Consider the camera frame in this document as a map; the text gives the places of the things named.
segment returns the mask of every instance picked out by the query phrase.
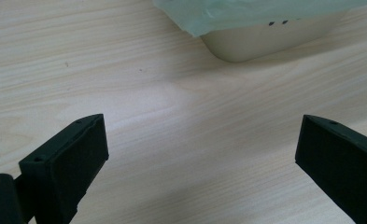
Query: light wood surface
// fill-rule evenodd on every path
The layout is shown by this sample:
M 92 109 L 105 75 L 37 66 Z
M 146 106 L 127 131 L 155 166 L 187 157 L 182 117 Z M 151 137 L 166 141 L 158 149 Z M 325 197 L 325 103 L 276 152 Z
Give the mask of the light wood surface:
M 225 63 L 150 0 L 0 1 L 0 173 L 95 113 L 110 159 L 72 223 L 353 223 L 294 153 L 303 114 L 367 135 L 367 7 Z

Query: white container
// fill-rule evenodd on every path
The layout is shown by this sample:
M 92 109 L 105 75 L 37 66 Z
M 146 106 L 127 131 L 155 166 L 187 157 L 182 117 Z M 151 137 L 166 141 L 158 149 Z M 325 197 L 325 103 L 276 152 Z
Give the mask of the white container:
M 319 38 L 345 14 L 214 31 L 201 38 L 216 57 L 227 62 L 243 62 Z

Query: plastic bag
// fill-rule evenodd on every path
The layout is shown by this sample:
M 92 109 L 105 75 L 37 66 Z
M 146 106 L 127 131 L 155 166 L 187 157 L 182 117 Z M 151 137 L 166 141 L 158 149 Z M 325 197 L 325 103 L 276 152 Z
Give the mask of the plastic bag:
M 270 21 L 287 21 L 367 5 L 367 0 L 153 0 L 193 36 Z

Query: wood grain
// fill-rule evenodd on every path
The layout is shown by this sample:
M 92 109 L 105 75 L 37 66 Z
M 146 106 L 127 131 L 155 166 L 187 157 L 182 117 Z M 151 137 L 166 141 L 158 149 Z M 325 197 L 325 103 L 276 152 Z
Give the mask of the wood grain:
M 352 223 L 294 153 L 303 114 L 367 135 L 367 7 L 225 63 L 151 1 L 0 1 L 0 173 L 94 113 L 110 160 L 72 223 Z

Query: screw hole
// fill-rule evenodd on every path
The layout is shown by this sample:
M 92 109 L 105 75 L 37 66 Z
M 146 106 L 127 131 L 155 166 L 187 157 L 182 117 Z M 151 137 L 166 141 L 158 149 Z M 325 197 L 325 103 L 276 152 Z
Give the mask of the screw hole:
M 34 161 L 39 162 L 39 161 L 43 161 L 45 159 L 46 159 L 46 156 L 45 155 L 40 155 L 40 156 L 35 157 Z

